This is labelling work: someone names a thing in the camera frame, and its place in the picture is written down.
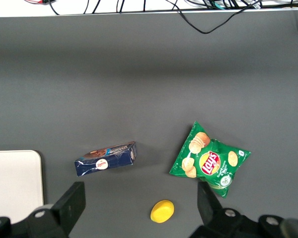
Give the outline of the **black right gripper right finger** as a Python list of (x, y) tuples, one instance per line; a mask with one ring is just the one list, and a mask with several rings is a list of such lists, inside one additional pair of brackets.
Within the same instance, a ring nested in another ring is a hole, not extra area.
[(234, 238), (242, 215), (221, 206), (208, 183), (198, 183), (197, 205), (203, 224), (197, 228), (198, 238)]

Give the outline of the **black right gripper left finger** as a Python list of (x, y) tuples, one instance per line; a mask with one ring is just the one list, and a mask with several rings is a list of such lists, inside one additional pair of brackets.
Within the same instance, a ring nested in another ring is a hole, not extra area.
[(77, 181), (50, 208), (34, 210), (27, 218), (30, 238), (68, 238), (86, 205), (84, 182)]

